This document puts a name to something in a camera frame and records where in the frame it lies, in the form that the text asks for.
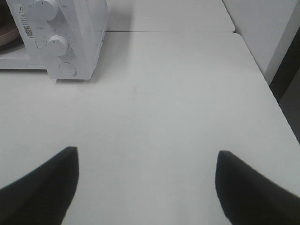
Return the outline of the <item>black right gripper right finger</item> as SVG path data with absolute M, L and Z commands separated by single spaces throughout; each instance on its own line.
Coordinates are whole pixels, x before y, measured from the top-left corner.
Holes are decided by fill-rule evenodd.
M 222 210 L 233 225 L 300 223 L 300 198 L 230 151 L 218 153 L 215 189 Z

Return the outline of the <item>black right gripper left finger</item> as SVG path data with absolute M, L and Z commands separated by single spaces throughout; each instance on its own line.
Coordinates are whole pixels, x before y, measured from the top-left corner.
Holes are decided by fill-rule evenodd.
M 0 190 L 2 225 L 60 225 L 78 184 L 78 150 L 66 147 Z

